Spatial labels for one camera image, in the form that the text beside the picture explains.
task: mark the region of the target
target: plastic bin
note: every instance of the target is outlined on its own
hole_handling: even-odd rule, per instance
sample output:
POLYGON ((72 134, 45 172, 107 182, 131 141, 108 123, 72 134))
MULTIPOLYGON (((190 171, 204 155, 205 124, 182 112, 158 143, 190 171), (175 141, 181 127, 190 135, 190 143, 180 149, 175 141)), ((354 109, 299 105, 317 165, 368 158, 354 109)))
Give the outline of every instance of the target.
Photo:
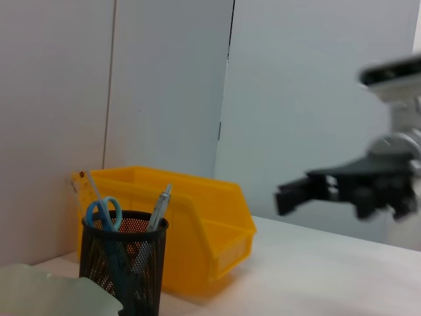
MULTIPOLYGON (((102 196, 114 196, 123 209, 152 212, 168 183, 172 198, 167 230, 162 287, 178 294, 196 294, 220 279, 251 253, 256 232, 237 184, 161 171, 128 167, 91 171, 102 196)), ((73 174, 80 207, 95 200, 87 182, 73 174)), ((79 229, 78 252, 82 239, 79 229)))

